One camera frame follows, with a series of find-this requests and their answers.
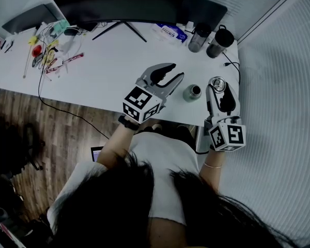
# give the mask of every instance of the wooden floor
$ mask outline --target wooden floor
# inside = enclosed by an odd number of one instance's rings
[[[120,113],[74,105],[54,100],[44,101],[62,110],[82,116],[110,137],[118,126]],[[30,164],[21,174],[13,177],[16,191],[24,197],[22,219],[30,221],[45,213],[70,177],[77,162],[91,161],[91,147],[103,146],[107,139],[91,125],[78,117],[57,111],[42,104],[38,97],[0,90],[0,116],[23,134],[23,126],[32,123],[45,147],[37,163],[43,166],[36,171]],[[158,120],[148,120],[151,126]]]

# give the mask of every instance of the white shirt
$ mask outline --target white shirt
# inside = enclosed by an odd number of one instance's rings
[[[186,143],[151,132],[143,132],[133,137],[130,150],[137,159],[150,163],[154,173],[154,193],[149,216],[172,220],[185,225],[179,195],[170,177],[170,170],[185,170],[198,174],[197,158]],[[93,161],[76,165],[69,180],[47,212],[51,228],[56,217],[55,209],[64,200],[65,194],[72,192],[88,174],[102,173],[107,168]]]

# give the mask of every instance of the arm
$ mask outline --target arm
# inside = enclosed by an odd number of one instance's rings
[[[200,171],[200,176],[216,191],[219,189],[219,180],[221,178],[221,166],[225,161],[225,153],[209,149],[205,164]]]
[[[128,116],[125,116],[125,119],[137,124],[136,121]],[[117,155],[125,158],[127,152],[129,151],[134,133],[135,131],[125,128],[122,124],[119,124],[114,134],[101,150],[97,162],[103,164],[107,168],[114,167],[116,165]]]

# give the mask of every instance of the white desk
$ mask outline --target white desk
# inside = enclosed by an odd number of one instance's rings
[[[200,52],[192,53],[186,46],[176,48],[157,40],[150,33],[151,25],[133,23],[147,43],[125,25],[118,26],[94,41],[92,38],[107,27],[97,28],[94,32],[88,33],[78,51],[78,53],[84,52],[85,56],[69,63],[68,73],[63,68],[60,73],[64,75],[59,80],[52,82],[44,80],[41,97],[122,112],[122,100],[127,94],[127,89],[132,89],[136,79],[146,68],[160,63],[175,63],[176,68],[163,82],[167,82],[180,72],[185,73],[184,79],[168,97],[167,107],[155,118],[203,126],[204,119],[209,116],[205,95],[209,79],[222,76],[238,94],[238,71],[233,65],[223,66],[223,63],[228,62],[223,54],[216,59],[209,58],[206,54],[208,44],[205,44]],[[32,68],[31,61],[26,78],[23,78],[29,52],[27,42],[33,32],[34,30],[28,30],[16,35],[11,51],[0,52],[0,88],[38,95],[40,71],[38,68]],[[58,38],[60,42],[65,39],[61,36]],[[80,46],[79,40],[82,37],[76,36],[75,44],[69,51],[70,57]],[[236,41],[226,54],[231,61],[238,62]],[[182,92],[191,84],[200,86],[203,93],[200,99],[187,103],[182,97]]]

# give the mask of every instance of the monitor stand leg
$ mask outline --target monitor stand leg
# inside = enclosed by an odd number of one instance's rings
[[[106,30],[104,30],[103,32],[101,32],[99,35],[96,35],[94,38],[92,38],[92,40],[95,40],[96,38],[100,37],[102,34],[108,32],[109,30],[117,27],[120,24],[125,24],[126,26],[129,27],[130,30],[132,30],[134,33],[136,33],[138,35],[139,38],[141,38],[144,42],[147,42],[147,40],[145,40],[145,38],[143,36],[141,36],[139,34],[138,31],[136,31],[128,22],[122,21],[122,22],[116,22],[114,25],[110,26],[109,28],[107,28]]]

